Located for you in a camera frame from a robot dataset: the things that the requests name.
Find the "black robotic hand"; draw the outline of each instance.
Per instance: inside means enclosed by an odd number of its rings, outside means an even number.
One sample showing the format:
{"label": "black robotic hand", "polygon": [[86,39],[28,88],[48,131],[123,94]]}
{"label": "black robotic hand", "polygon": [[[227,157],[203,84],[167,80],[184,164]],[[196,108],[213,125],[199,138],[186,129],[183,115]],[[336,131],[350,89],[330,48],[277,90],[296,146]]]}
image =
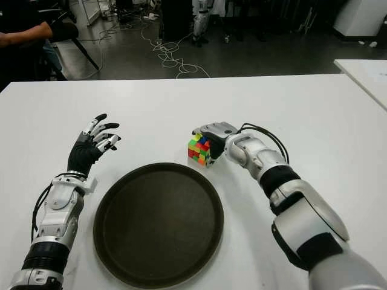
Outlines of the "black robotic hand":
{"label": "black robotic hand", "polygon": [[118,123],[99,124],[106,117],[106,114],[102,114],[92,119],[86,129],[80,133],[68,157],[68,171],[76,171],[87,177],[91,166],[103,153],[109,149],[117,150],[114,145],[121,138],[118,135],[101,132],[120,125]]}

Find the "person's arm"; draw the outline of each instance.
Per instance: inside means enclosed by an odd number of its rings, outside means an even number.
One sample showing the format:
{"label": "person's arm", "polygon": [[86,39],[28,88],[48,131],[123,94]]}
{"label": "person's arm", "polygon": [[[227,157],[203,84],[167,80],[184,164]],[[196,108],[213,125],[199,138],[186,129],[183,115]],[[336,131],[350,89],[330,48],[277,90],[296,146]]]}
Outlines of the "person's arm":
{"label": "person's arm", "polygon": [[48,39],[53,37],[53,31],[47,22],[34,26],[28,30],[15,33],[0,33],[0,48],[14,44],[23,44],[36,39]]}

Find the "chair leg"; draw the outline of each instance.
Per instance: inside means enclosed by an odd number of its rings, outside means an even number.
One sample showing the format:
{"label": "chair leg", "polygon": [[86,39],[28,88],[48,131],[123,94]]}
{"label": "chair leg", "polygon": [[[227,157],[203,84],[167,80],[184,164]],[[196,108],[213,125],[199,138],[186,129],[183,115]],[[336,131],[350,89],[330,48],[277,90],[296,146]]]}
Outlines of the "chair leg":
{"label": "chair leg", "polygon": [[85,55],[85,57],[89,60],[89,62],[91,62],[91,64],[93,65],[93,67],[96,68],[96,70],[99,70],[99,67],[98,65],[93,61],[93,59],[89,56],[89,54],[87,53],[87,50],[83,47],[82,44],[80,44],[80,42],[78,41],[78,39],[76,38],[72,38],[71,39],[74,44],[79,48],[79,50],[81,50],[81,52]]}

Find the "black cable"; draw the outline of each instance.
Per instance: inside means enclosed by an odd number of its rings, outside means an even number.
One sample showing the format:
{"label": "black cable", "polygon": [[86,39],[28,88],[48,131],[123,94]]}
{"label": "black cable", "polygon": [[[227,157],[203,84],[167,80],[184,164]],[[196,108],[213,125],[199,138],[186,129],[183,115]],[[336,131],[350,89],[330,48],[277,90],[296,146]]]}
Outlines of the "black cable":
{"label": "black cable", "polygon": [[255,130],[255,131],[258,131],[258,132],[268,136],[278,146],[278,148],[279,148],[282,156],[284,157],[285,161],[288,164],[290,163],[288,151],[287,151],[286,147],[284,146],[284,144],[280,141],[280,139],[276,135],[274,135],[273,133],[271,133],[267,129],[264,129],[262,127],[259,127],[257,125],[250,124],[250,123],[244,123],[241,126],[241,128],[238,130],[238,133],[240,133],[240,132],[242,132],[244,130]]}
{"label": "black cable", "polygon": [[271,135],[273,138],[275,138],[275,139],[278,141],[278,143],[282,146],[282,148],[284,149],[284,151],[285,151],[285,153],[286,153],[286,156],[287,156],[287,161],[289,161],[289,154],[288,154],[288,152],[287,152],[287,149],[286,149],[286,147],[283,145],[283,143],[280,141],[280,139],[279,139],[276,135],[274,135],[273,133],[271,133],[271,132],[268,131],[267,129],[264,129],[264,128],[262,128],[262,127],[259,127],[259,126],[257,126],[257,125],[250,124],[250,123],[244,123],[244,124],[242,125],[241,128],[243,128],[244,125],[253,126],[253,127],[255,127],[255,128],[258,129],[258,130],[257,130],[258,132],[261,132],[261,133],[263,133],[263,134],[269,134],[269,135]]}
{"label": "black cable", "polygon": [[[57,177],[60,177],[62,175],[73,175],[73,176],[77,176],[77,177],[81,177],[81,178],[86,178],[87,176],[84,175],[83,173],[69,173],[69,172],[65,172],[65,173],[61,173],[61,174],[58,174],[57,176],[55,176],[55,178]],[[50,190],[52,188],[53,184],[52,182],[43,190],[43,192],[41,193],[41,195],[38,197],[36,203],[35,203],[35,207],[34,207],[34,210],[32,212],[32,226],[31,226],[31,242],[33,241],[34,239],[34,231],[37,231],[37,225],[36,225],[36,216],[37,216],[37,213],[40,209],[40,207],[42,206],[43,202],[46,200],[48,194],[50,193]]]}

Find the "fingertip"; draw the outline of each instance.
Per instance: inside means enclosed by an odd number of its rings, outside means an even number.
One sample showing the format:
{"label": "fingertip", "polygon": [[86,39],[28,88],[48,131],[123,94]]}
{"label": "fingertip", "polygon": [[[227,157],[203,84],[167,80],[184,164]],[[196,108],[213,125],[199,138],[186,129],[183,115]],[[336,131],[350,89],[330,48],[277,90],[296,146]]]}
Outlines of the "fingertip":
{"label": "fingertip", "polygon": [[106,119],[107,116],[108,116],[108,114],[101,114],[101,115],[98,115],[95,119],[97,121],[102,121],[102,120]]}

